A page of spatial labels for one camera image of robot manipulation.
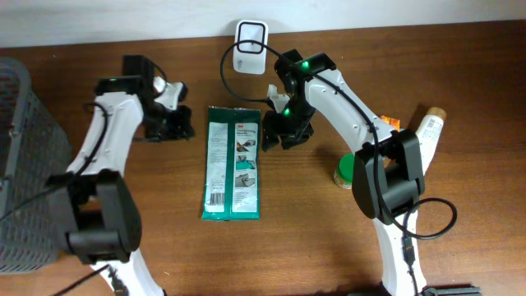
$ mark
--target gray crate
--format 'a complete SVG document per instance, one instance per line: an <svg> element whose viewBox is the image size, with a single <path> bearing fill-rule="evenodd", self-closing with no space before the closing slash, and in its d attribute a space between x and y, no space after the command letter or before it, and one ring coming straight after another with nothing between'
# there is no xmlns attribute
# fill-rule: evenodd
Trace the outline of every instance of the gray crate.
<svg viewBox="0 0 526 296"><path fill-rule="evenodd" d="M66 133L31 91L27 69L0 58L0 216L44 189L72 160ZM45 198L0 224L0 274L29 272L58 256Z"/></svg>

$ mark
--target white tube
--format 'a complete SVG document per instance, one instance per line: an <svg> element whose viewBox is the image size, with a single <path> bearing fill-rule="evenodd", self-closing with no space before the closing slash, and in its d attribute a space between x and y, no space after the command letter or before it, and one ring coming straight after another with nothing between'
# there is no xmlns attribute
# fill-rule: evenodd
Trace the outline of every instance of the white tube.
<svg viewBox="0 0 526 296"><path fill-rule="evenodd" d="M417 137L420 141L420 154L422 156L422 171L426 174L427 168L435 155L436 145L442 132L445 121L445 111L433 107L420 123Z"/></svg>

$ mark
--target white background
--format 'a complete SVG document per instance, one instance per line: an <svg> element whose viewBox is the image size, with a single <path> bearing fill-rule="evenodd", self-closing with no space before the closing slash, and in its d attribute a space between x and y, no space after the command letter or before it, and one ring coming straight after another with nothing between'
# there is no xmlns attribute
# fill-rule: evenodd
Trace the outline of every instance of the white background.
<svg viewBox="0 0 526 296"><path fill-rule="evenodd" d="M526 18L526 0L0 0L0 47Z"/></svg>

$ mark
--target brown wooden surface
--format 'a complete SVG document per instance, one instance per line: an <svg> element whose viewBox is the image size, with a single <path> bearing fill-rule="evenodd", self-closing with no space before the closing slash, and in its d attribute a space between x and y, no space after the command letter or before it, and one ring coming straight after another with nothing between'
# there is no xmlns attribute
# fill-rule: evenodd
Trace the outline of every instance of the brown wooden surface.
<svg viewBox="0 0 526 296"><path fill-rule="evenodd" d="M331 174L348 153L321 115L305 145L260 153L261 220L200 219L205 179L207 106L262 108L236 101L219 79L233 38L3 49L21 60L33 90L78 149L90 124L81 104L101 76L119 73L121 56L141 53L170 81L185 81L196 137L135 143L126 181L143 221L141 250L168 295L314 294L360 289L381 280L373 224ZM459 221L443 238L420 242L429 284L473 283L485 295L526 293L526 27L523 21L336 30L271 35L278 51L327 53L376 114L406 126L422 106L448 113L426 176L425 197L457 205ZM267 74L227 75L240 92L263 97L279 84ZM424 207L418 229L437 230L446 208ZM90 272L74 257L29 275L0 277L1 295L46 295ZM71 295L110 295L98 277Z"/></svg>

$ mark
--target teal package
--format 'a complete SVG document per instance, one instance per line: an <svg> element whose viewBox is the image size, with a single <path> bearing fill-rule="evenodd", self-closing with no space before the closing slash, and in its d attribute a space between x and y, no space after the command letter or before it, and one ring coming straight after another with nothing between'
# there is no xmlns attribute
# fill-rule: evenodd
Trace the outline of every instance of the teal package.
<svg viewBox="0 0 526 296"><path fill-rule="evenodd" d="M260 110L208 108L203 220L258 220Z"/></svg>

